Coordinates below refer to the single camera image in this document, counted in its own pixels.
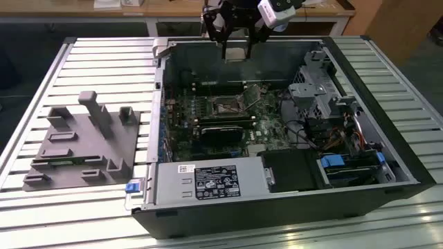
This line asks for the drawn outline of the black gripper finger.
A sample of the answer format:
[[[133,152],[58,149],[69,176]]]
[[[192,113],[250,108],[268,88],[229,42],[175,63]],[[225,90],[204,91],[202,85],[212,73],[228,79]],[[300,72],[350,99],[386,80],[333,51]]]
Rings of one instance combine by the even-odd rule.
[[[257,43],[264,43],[270,35],[270,32],[272,32],[272,29],[264,24],[258,28],[254,25],[248,27],[245,59],[250,58],[253,45]]]
[[[205,9],[201,14],[202,14],[202,19],[204,19],[204,24],[206,27],[209,39],[213,42],[217,42],[221,44],[221,59],[225,59],[226,41],[228,41],[228,37],[232,33],[232,15],[218,9],[214,9],[214,10]],[[222,25],[222,28],[220,31],[216,30],[216,27],[213,25],[213,21],[216,19],[217,14],[220,14],[222,21],[224,21],[224,25]]]

